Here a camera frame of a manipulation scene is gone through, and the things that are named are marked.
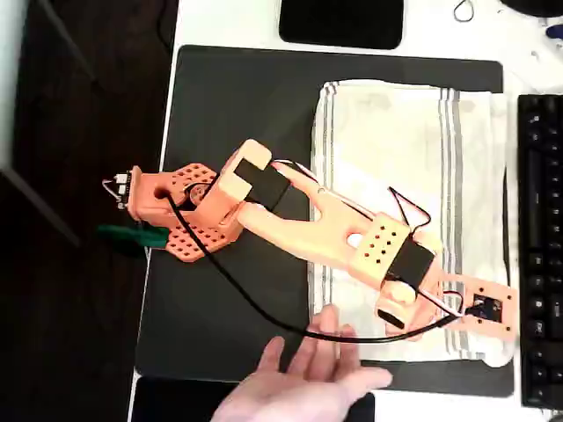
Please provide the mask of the person's bare hand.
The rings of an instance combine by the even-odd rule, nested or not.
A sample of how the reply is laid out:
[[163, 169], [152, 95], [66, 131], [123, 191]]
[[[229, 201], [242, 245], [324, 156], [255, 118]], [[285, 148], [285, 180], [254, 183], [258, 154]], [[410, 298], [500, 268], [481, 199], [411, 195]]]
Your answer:
[[351, 407], [392, 374], [363, 367], [357, 344], [305, 337], [286, 371], [285, 340], [272, 338], [256, 369], [215, 410], [213, 421], [343, 421]]

